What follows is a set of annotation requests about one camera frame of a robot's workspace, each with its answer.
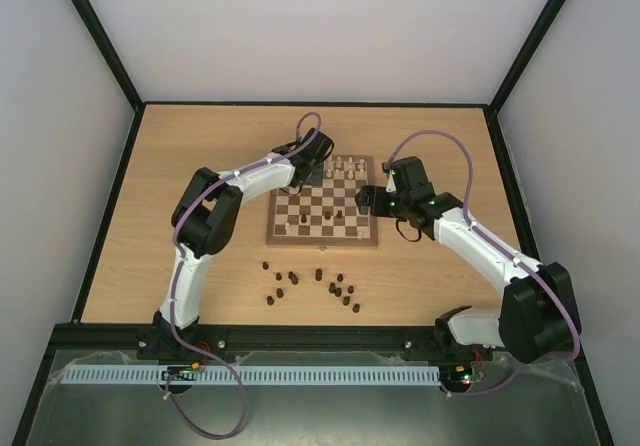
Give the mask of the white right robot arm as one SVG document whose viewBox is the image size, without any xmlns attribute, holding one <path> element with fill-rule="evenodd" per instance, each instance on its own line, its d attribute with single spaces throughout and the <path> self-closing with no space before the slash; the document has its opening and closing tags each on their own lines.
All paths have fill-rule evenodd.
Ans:
<svg viewBox="0 0 640 446">
<path fill-rule="evenodd" d="M 436 345 L 455 358 L 470 345 L 503 348 L 530 364 L 569 350 L 580 352 L 571 278 L 559 263 L 544 265 L 518 252 L 484 228 L 450 193 L 415 196 L 367 185 L 355 196 L 360 211 L 407 222 L 421 235 L 449 248 L 487 280 L 501 297 L 496 310 L 459 307 L 436 321 Z"/>
</svg>

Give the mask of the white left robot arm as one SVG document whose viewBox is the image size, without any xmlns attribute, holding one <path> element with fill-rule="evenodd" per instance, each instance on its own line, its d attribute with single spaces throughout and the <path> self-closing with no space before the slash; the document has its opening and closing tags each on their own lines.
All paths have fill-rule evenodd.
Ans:
<svg viewBox="0 0 640 446">
<path fill-rule="evenodd" d="M 304 138 L 235 170 L 196 171 L 171 218 L 175 263 L 156 314 L 164 328 L 185 330 L 198 321 L 208 271 L 230 242 L 241 207 L 272 190 L 302 185 L 332 148 L 327 135 L 311 129 Z"/>
</svg>

